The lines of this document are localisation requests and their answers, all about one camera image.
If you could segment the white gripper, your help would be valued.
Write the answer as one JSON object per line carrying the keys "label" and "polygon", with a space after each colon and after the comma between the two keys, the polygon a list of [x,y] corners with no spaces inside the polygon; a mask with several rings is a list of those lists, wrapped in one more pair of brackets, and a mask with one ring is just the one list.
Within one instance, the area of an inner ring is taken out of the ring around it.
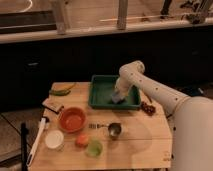
{"label": "white gripper", "polygon": [[121,99],[124,99],[129,92],[129,83],[125,79],[119,77],[115,84],[115,92]]}

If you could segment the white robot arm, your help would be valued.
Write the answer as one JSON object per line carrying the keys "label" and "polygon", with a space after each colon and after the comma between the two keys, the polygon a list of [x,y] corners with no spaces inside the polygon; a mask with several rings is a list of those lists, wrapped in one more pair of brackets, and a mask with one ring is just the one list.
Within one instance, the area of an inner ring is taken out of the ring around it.
{"label": "white robot arm", "polygon": [[112,101],[126,98],[136,86],[174,116],[170,171],[213,171],[213,100],[189,96],[144,75],[144,64],[136,60],[119,69]]}

